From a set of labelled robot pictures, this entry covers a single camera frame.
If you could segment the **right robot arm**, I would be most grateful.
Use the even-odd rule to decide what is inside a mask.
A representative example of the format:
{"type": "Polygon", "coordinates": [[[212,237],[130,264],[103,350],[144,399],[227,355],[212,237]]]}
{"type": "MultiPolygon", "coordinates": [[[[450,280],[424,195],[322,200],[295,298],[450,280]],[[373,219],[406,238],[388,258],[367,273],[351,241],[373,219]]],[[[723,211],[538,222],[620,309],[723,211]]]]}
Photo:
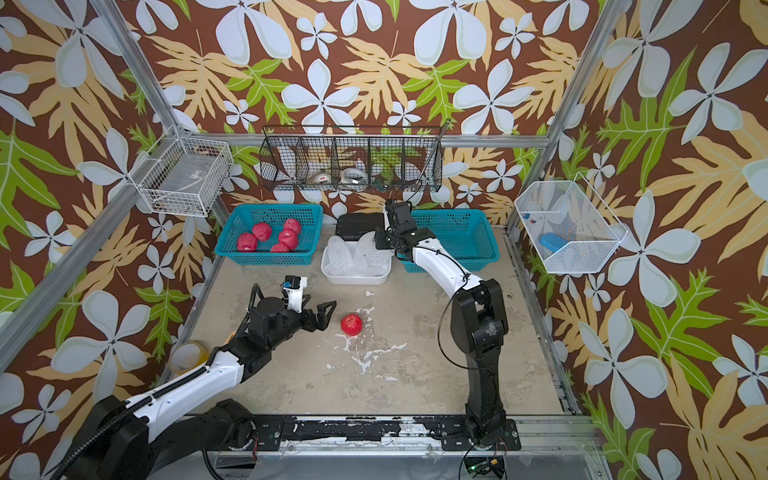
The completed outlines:
{"type": "Polygon", "coordinates": [[[499,357],[509,331],[500,284],[465,269],[429,229],[417,225],[409,202],[388,200],[375,246],[428,273],[449,296],[450,332],[465,355],[468,374],[465,428],[471,442],[488,448],[502,440],[507,414],[499,386],[499,357]]]}

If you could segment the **removed foam net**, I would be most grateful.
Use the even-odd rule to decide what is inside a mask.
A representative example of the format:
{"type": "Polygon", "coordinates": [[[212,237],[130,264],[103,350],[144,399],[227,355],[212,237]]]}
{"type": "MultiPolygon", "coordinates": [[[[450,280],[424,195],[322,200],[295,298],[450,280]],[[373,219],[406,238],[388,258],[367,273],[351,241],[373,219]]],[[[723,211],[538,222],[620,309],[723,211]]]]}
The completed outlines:
{"type": "Polygon", "coordinates": [[[392,250],[380,250],[376,247],[375,231],[365,233],[357,242],[354,252],[354,265],[360,268],[384,268],[391,264],[392,250]]]}
{"type": "Polygon", "coordinates": [[[332,236],[327,244],[327,272],[332,276],[349,274],[355,266],[352,251],[339,236],[332,236]]]}

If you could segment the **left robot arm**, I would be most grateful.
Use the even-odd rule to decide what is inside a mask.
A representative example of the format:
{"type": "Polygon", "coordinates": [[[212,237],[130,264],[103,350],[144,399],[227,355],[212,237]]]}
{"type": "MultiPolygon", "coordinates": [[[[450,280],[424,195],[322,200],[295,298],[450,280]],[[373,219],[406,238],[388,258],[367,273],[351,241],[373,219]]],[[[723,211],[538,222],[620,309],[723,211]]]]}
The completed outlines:
{"type": "Polygon", "coordinates": [[[324,331],[335,301],[308,308],[301,278],[289,276],[279,297],[253,286],[234,335],[201,365],[143,394],[99,401],[56,466],[55,479],[145,479],[191,453],[249,443],[251,412],[226,400],[204,414],[197,407],[259,372],[278,345],[300,330],[324,331]]]}

